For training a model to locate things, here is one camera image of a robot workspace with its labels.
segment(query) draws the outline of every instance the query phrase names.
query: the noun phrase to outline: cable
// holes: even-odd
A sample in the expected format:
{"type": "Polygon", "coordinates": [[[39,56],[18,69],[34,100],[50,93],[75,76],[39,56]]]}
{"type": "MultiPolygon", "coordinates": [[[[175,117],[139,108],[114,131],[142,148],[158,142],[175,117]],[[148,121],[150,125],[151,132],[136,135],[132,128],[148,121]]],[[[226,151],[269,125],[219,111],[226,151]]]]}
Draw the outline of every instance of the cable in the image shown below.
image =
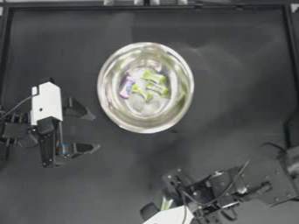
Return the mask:
{"type": "Polygon", "coordinates": [[[34,94],[24,98],[15,106],[14,108],[0,117],[0,121],[3,121],[14,112],[15,110],[26,103],[28,102],[38,94],[34,94]]]}
{"type": "Polygon", "coordinates": [[[198,201],[198,200],[196,200],[196,199],[195,199],[195,198],[194,198],[186,191],[182,191],[183,195],[184,195],[184,196],[186,196],[186,197],[187,197],[195,204],[198,204],[199,206],[203,206],[203,207],[207,206],[209,204],[214,203],[215,201],[218,201],[218,200],[227,194],[227,192],[230,191],[230,188],[234,186],[235,181],[237,181],[237,178],[238,178],[239,175],[243,173],[243,171],[247,169],[247,167],[249,167],[249,163],[250,163],[253,157],[255,156],[257,152],[258,152],[265,146],[267,146],[267,145],[274,146],[274,147],[278,148],[283,153],[286,153],[286,149],[285,149],[283,147],[281,147],[279,145],[277,145],[277,144],[274,144],[274,143],[262,143],[262,144],[259,145],[259,147],[257,147],[257,148],[253,150],[253,152],[250,153],[246,163],[245,163],[243,166],[241,167],[239,172],[238,172],[238,174],[234,176],[233,181],[231,181],[231,183],[230,183],[227,189],[225,190],[225,192],[221,194],[221,196],[219,196],[218,198],[213,199],[210,202],[200,203],[200,202],[199,202],[199,201],[198,201]]]}
{"type": "Polygon", "coordinates": [[[186,203],[186,198],[184,195],[182,196],[182,203],[183,203],[183,220],[182,220],[182,224],[184,224],[186,222],[186,218],[187,218],[187,203],[186,203]]]}

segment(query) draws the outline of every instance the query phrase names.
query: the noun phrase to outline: stainless steel bowl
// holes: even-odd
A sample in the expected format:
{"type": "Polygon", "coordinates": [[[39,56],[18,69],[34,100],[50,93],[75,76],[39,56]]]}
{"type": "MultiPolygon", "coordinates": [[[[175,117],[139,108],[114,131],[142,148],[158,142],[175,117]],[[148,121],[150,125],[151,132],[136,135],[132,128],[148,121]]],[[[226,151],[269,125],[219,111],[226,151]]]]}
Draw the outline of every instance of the stainless steel bowl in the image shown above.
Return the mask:
{"type": "Polygon", "coordinates": [[[108,58],[98,77],[98,98],[107,116],[126,130],[155,133],[171,128],[183,118],[192,102],[192,71],[179,53],[156,43],[136,43],[123,47],[108,58]],[[146,102],[142,95],[128,99],[119,95],[128,75],[144,69],[167,76],[168,98],[151,93],[146,102]]]}

